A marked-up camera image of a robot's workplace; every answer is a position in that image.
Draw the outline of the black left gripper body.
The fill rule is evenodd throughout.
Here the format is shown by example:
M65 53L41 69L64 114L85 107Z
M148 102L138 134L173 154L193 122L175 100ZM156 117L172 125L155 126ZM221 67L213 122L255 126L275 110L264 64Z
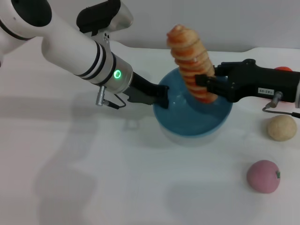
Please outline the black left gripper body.
M151 97L162 96L162 89L159 85L151 83L137 73L133 72L131 83L126 89L126 95L135 96L138 92Z

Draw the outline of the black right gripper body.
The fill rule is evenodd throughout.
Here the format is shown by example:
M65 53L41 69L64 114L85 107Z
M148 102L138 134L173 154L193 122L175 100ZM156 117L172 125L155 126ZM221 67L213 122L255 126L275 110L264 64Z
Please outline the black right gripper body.
M235 103L245 97L271 99L276 92L282 101L294 103L300 83L299 72L259 67L255 60L234 62L227 74L229 90L226 98Z

